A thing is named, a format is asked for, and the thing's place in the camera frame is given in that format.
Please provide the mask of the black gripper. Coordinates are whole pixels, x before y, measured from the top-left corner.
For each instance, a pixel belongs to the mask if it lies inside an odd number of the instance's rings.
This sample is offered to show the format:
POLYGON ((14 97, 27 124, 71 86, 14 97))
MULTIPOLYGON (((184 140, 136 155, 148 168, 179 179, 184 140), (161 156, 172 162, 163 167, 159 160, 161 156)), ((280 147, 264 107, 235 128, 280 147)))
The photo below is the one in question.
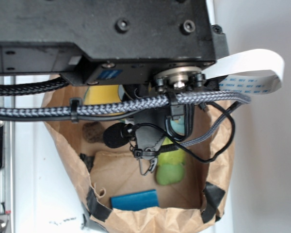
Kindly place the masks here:
POLYGON ((204 0, 0 0, 0 76, 58 75, 0 85, 0 94, 68 85, 183 89, 202 85, 205 69, 228 55, 204 0))

